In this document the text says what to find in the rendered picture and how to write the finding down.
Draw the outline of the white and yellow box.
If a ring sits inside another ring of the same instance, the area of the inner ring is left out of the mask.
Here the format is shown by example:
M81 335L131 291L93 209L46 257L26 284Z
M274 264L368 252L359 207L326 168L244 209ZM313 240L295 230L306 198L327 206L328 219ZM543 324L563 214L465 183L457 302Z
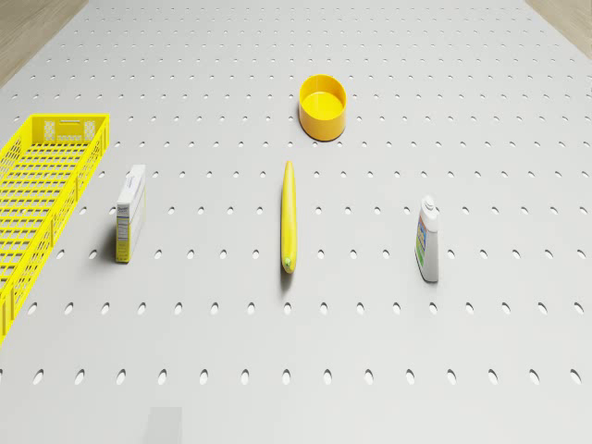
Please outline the white and yellow box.
M133 165L117 199L116 261L128 263L146 215L146 165Z

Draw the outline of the small white bottle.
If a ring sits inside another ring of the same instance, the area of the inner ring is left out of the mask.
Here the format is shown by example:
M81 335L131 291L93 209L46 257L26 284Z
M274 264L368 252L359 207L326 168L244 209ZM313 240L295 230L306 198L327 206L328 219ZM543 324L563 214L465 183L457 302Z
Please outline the small white bottle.
M438 282L438 212L430 195L424 196L421 200L415 257L424 281Z

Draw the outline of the banana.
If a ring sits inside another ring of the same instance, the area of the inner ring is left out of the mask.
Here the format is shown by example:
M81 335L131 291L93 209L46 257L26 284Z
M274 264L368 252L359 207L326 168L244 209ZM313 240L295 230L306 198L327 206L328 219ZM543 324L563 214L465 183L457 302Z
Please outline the banana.
M297 204L294 167L285 166L281 199L281 264L286 273L295 271L298 253Z

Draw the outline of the yellow bowl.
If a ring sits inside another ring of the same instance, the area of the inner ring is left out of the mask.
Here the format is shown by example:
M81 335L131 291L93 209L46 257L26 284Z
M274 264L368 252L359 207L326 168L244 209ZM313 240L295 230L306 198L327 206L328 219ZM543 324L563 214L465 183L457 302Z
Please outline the yellow bowl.
M346 127L347 94L343 85L326 74L307 78L299 93L299 120L313 139L337 139Z

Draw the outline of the yellow basket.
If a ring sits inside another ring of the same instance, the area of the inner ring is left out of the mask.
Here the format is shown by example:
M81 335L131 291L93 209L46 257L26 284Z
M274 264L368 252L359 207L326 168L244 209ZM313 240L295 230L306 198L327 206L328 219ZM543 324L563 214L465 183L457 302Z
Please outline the yellow basket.
M107 114L33 114L0 149L0 346L108 146Z

